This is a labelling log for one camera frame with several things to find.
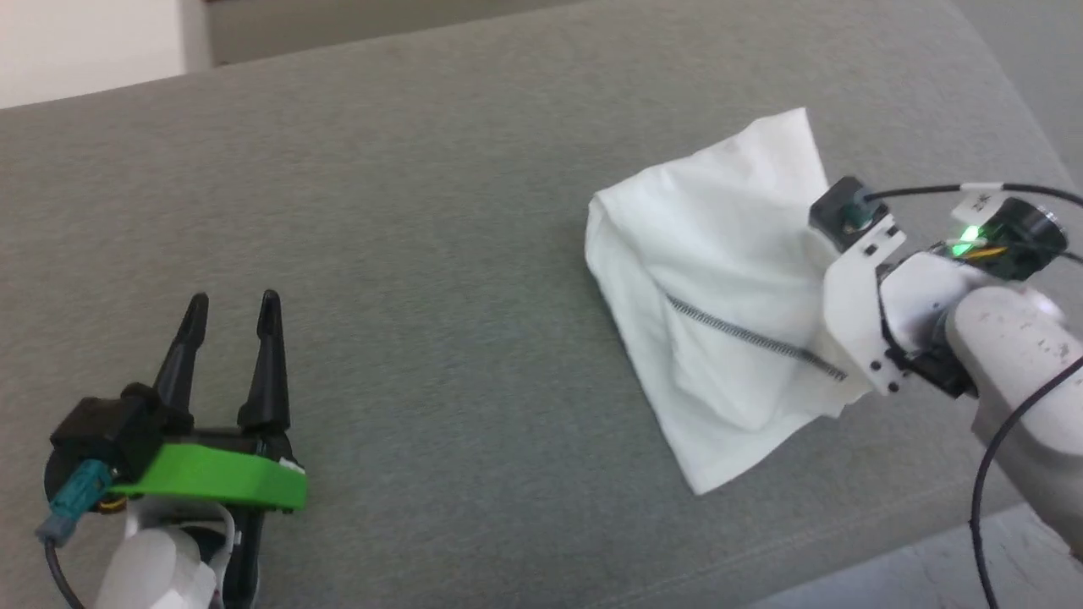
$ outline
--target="teal cable connector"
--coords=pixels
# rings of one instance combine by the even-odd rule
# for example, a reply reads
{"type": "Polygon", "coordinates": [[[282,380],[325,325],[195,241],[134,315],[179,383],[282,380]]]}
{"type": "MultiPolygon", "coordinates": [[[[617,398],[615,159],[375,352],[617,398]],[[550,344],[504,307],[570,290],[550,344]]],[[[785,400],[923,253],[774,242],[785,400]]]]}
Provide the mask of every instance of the teal cable connector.
{"type": "Polygon", "coordinates": [[[56,547],[64,547],[75,533],[79,518],[105,496],[112,483],[109,466],[92,458],[80,463],[49,503],[49,510],[52,514],[34,531],[34,534],[42,543],[52,541],[56,547]]]}
{"type": "Polygon", "coordinates": [[[876,209],[880,203],[878,200],[866,200],[865,189],[861,189],[853,195],[853,200],[843,206],[843,220],[854,231],[863,231],[872,224],[876,217],[876,209]]]}

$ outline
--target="white wall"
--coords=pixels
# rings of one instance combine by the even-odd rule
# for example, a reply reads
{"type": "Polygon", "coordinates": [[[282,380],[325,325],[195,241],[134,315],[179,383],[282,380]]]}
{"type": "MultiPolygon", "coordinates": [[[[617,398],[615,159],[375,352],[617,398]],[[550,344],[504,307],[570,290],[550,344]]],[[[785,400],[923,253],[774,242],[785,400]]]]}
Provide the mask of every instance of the white wall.
{"type": "Polygon", "coordinates": [[[0,0],[0,107],[209,67],[203,0],[0,0]]]}

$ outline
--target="green led light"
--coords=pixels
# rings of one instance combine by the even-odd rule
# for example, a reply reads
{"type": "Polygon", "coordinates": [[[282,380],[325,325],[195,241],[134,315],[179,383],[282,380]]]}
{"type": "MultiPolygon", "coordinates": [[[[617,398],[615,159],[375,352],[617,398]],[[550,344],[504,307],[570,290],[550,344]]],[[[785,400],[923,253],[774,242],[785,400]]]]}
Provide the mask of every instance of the green led light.
{"type": "MultiPolygon", "coordinates": [[[[966,230],[963,231],[963,235],[960,236],[958,239],[977,241],[980,236],[981,236],[981,226],[967,226],[966,230]]],[[[971,247],[974,247],[974,245],[969,243],[961,243],[958,245],[953,245],[951,247],[951,254],[952,256],[962,256],[967,251],[969,251],[971,247]]]]}

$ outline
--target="gray fabric surface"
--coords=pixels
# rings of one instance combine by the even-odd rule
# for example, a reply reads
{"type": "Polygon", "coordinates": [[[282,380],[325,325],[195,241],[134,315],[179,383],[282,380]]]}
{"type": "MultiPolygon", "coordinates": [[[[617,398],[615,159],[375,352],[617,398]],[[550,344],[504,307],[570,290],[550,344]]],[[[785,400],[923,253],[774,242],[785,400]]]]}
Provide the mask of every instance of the gray fabric surface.
{"type": "Polygon", "coordinates": [[[1072,179],[1083,181],[1083,2],[955,2],[1033,109],[1072,179]]]}
{"type": "Polygon", "coordinates": [[[207,4],[214,59],[235,64],[579,0],[230,0],[207,4]]]}
{"type": "MultiPolygon", "coordinates": [[[[964,521],[976,444],[918,383],[693,497],[586,271],[595,190],[798,105],[831,179],[1067,183],[939,0],[603,0],[0,112],[0,605],[60,604],[49,432],[149,380],[198,289],[204,425],[284,299],[311,505],[261,607],[728,607],[964,521]]],[[[945,203],[896,206],[913,243],[945,203]]],[[[63,553],[87,600],[119,526],[63,553]]]]}

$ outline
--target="white cloth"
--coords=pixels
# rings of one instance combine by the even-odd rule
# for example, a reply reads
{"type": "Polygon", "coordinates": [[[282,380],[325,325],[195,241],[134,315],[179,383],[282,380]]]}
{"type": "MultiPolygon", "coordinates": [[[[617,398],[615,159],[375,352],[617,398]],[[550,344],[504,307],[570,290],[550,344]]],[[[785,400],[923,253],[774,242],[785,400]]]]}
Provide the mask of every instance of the white cloth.
{"type": "Polygon", "coordinates": [[[798,108],[590,202],[587,265],[696,494],[869,390],[824,334],[805,252],[826,190],[798,108]]]}

